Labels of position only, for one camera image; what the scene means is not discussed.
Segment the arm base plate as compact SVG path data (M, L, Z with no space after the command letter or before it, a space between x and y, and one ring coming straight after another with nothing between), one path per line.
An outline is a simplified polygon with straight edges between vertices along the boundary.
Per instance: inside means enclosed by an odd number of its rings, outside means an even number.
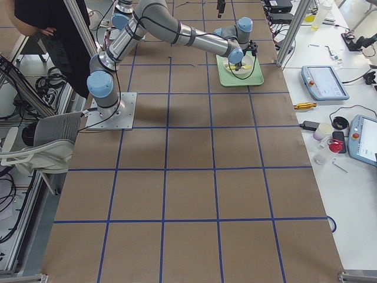
M137 93L119 93L120 101L111 108L97 106L95 100L91 108L95 108L87 116L86 128L89 130L132 130L134 124Z

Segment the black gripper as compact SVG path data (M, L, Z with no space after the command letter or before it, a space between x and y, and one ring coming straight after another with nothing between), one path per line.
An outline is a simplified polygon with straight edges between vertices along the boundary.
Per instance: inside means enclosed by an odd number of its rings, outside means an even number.
M243 57L244 57L244 54L242 52L235 53L235 55L234 55L235 71L239 71L241 69L240 64L242 63Z
M218 18L222 18L225 6L226 6L226 1L225 0L217 0L217 10L218 10L217 17Z

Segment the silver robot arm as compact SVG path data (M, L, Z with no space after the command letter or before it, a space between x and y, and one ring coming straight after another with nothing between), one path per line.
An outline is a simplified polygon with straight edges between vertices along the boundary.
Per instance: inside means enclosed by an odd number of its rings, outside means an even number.
M110 46L93 56L90 61L90 75L87 86L97 103L102 121L115 116L121 109L117 70L122 60L133 51L145 35L158 39L156 49L149 49L150 55L166 51L174 45L193 47L198 50L227 58L232 64L241 63L246 55L253 21L242 17L229 27L214 32L204 32L184 25L174 18L166 1L139 1L130 17L122 15L118 37Z
M217 0L217 17L221 18L226 7L225 0ZM132 0L116 0L113 4L113 14L121 14L130 17L133 13Z

